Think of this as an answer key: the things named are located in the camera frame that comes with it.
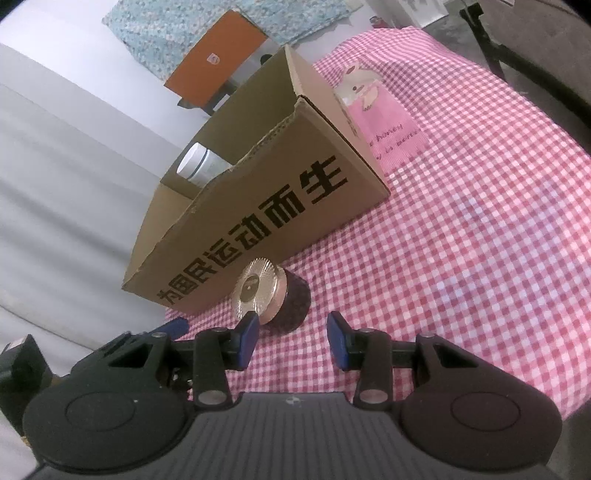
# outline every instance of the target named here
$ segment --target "round black disc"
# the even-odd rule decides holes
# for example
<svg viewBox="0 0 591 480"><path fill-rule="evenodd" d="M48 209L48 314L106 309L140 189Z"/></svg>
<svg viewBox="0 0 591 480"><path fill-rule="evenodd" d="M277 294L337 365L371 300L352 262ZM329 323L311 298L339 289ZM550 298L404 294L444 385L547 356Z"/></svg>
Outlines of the round black disc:
<svg viewBox="0 0 591 480"><path fill-rule="evenodd" d="M43 391L23 417L33 451L57 468L121 471L161 455L183 434L186 400L168 389L109 391L75 383Z"/></svg>
<svg viewBox="0 0 591 480"><path fill-rule="evenodd" d="M535 391L420 390L403 402L402 427L421 450L454 466L510 471L544 463L560 434L560 418Z"/></svg>

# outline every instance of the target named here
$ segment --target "table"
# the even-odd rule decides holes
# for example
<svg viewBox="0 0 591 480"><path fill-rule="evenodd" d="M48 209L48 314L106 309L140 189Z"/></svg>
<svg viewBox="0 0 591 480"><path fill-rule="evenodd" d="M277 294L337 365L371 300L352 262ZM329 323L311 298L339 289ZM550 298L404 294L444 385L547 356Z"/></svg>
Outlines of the table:
<svg viewBox="0 0 591 480"><path fill-rule="evenodd" d="M386 202L283 263L309 282L310 312L295 332L262 338L245 372L228 372L233 393L351 397L357 373L333 365L326 337L339 310L394 339L437 333L568 416L591 395L591 159L505 82L419 29L357 35L315 67L334 86L354 61L383 75L430 147L387 172ZM185 338L235 324L228 301L188 319ZM410 372L395 370L395 398L412 389Z"/></svg>

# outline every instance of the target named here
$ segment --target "metal screw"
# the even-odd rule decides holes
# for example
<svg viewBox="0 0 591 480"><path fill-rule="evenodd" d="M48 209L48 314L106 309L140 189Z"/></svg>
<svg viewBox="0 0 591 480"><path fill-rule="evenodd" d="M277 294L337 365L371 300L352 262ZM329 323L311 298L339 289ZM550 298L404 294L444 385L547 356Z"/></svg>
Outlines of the metal screw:
<svg viewBox="0 0 591 480"><path fill-rule="evenodd" d="M378 403L384 403L388 399L388 394L383 390L370 388L368 390L363 390L359 394L359 398L362 402L376 405Z"/></svg>
<svg viewBox="0 0 591 480"><path fill-rule="evenodd" d="M219 390L207 390L200 393L197 399L204 405L219 405L226 401L226 394Z"/></svg>

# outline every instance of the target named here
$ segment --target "pink label with cartoon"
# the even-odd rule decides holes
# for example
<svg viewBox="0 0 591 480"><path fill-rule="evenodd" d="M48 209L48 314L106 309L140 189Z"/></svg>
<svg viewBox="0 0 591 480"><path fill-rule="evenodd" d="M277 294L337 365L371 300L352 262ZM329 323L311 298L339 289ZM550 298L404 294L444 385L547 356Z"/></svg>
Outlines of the pink label with cartoon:
<svg viewBox="0 0 591 480"><path fill-rule="evenodd" d="M379 74L354 64L345 69L335 93L348 105L351 117L386 173L428 147L427 136L380 81Z"/></svg>

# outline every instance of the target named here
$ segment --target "gray ribbed surface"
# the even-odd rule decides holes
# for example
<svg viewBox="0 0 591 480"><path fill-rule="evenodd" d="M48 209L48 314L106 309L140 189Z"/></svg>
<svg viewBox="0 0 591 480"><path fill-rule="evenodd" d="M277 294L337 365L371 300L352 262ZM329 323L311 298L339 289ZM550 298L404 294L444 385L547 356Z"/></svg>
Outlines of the gray ribbed surface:
<svg viewBox="0 0 591 480"><path fill-rule="evenodd" d="M45 468L35 480L76 480ZM484 475L427 456L390 418L341 393L244 394L234 408L198 416L183 441L150 465L101 480L558 480L537 466Z"/></svg>

